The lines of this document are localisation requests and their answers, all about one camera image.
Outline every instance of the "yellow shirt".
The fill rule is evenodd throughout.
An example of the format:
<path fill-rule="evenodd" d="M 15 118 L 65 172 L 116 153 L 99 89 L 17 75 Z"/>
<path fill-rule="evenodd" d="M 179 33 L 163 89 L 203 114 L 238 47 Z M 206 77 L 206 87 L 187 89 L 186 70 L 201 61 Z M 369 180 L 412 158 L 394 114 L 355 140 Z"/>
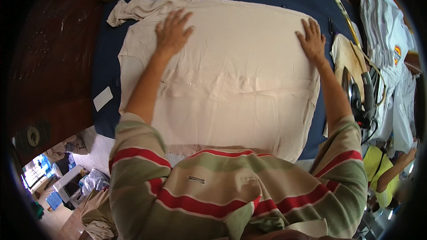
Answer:
<path fill-rule="evenodd" d="M 380 169 L 375 174 L 378 168 L 378 164 L 380 163 L 382 153 L 383 152 L 378 147 L 370 146 L 368 148 L 368 152 L 366 152 L 366 156 L 363 158 L 363 163 L 365 164 L 365 170 L 366 174 L 368 175 L 368 181 L 371 182 L 371 188 L 375 191 L 378 204 L 380 204 L 380 207 L 385 208 L 390 205 L 393 194 L 398 188 L 399 175 L 396 175 L 390 181 L 390 183 L 387 185 L 387 188 L 383 192 L 377 192 L 378 178 L 380 178 L 380 176 L 385 173 L 389 168 L 393 167 L 393 163 L 389 160 L 387 154 L 384 154 Z"/>

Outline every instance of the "white card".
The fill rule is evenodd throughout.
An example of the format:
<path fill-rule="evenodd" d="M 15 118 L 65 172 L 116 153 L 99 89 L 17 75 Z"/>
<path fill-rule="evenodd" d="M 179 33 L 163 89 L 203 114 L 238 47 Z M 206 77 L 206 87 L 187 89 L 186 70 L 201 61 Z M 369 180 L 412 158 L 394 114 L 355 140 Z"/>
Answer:
<path fill-rule="evenodd" d="M 99 95 L 97 95 L 93 99 L 93 104 L 95 105 L 95 109 L 99 111 L 107 102 L 109 102 L 111 99 L 113 99 L 113 94 L 111 93 L 110 87 L 104 89 L 104 91 L 100 92 Z"/>

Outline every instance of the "striped sweater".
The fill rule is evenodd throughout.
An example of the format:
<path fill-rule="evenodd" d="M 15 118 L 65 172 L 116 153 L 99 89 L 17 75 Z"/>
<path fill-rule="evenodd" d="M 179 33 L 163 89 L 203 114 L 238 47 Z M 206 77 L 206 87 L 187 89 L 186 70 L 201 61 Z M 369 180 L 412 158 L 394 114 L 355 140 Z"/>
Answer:
<path fill-rule="evenodd" d="M 368 181 L 353 116 L 320 146 L 310 173 L 252 150 L 202 150 L 173 169 L 160 134 L 135 114 L 116 127 L 110 154 L 112 216 L 122 239 L 240 239 L 323 221 L 326 233 L 352 237 Z"/>

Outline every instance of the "printed logo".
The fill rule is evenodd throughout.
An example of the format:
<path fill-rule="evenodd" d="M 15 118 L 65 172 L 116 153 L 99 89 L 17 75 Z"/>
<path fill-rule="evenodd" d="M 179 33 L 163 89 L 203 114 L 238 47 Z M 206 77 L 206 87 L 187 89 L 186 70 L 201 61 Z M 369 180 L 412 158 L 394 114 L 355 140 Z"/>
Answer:
<path fill-rule="evenodd" d="M 196 182 L 199 182 L 199 184 L 206 184 L 206 181 L 204 179 L 199 179 L 197 177 L 190 176 L 190 175 L 187 175 L 187 180 L 188 181 L 196 181 Z"/>
<path fill-rule="evenodd" d="M 395 61 L 395 66 L 398 65 L 398 62 L 400 61 L 402 57 L 402 50 L 399 45 L 395 45 L 395 49 L 393 51 L 393 60 Z"/>

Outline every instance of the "black strap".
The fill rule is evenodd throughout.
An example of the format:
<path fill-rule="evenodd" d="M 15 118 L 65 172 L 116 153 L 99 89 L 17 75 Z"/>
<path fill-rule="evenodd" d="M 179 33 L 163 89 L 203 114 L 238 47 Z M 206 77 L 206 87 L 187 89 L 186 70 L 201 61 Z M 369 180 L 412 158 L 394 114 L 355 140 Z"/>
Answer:
<path fill-rule="evenodd" d="M 378 171 L 380 170 L 381 163 L 383 162 L 384 154 L 387 154 L 387 150 L 386 150 L 384 147 L 381 147 L 381 148 L 380 148 L 380 150 L 383 152 L 383 154 L 381 155 L 380 163 L 378 164 L 378 168 L 377 168 L 377 170 L 376 170 L 376 172 L 375 172 L 374 176 L 372 176 L 372 179 L 375 177 L 375 175 L 376 175 L 376 174 L 378 173 Z"/>

